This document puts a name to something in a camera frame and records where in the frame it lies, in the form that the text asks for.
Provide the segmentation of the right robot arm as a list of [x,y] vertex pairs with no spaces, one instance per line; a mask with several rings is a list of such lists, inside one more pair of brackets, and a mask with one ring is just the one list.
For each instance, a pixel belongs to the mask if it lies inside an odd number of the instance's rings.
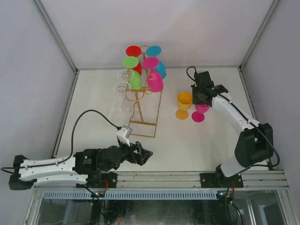
[[215,172],[200,174],[202,188],[226,188],[235,183],[243,187],[241,173],[253,166],[262,166],[275,153],[273,129],[242,110],[223,85],[192,86],[193,104],[206,104],[222,114],[238,134],[233,156],[216,167]]

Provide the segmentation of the orange plastic wine glass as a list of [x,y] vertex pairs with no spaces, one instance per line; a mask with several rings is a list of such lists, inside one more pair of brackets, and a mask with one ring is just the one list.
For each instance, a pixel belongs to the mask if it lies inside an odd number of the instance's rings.
[[180,92],[177,95],[177,106],[176,117],[180,120],[188,118],[188,109],[192,105],[192,94],[189,92]]

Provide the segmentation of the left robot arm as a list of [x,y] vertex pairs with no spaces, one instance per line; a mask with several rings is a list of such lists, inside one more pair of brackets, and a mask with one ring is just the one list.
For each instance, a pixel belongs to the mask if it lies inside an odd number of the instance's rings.
[[110,146],[106,149],[85,149],[71,157],[29,160],[17,155],[9,178],[11,190],[28,190],[33,186],[68,186],[77,188],[116,187],[116,170],[128,161],[144,165],[153,155],[140,142]]

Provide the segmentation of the magenta wine glass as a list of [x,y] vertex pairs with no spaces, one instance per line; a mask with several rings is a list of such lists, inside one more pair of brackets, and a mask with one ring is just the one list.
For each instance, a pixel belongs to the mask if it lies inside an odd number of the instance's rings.
[[209,110],[209,105],[195,105],[195,112],[192,113],[192,120],[194,122],[203,122],[205,113]]
[[159,65],[159,59],[156,57],[148,57],[144,60],[143,66],[149,70],[147,75],[147,85],[151,92],[161,92],[164,88],[163,79],[155,68]]

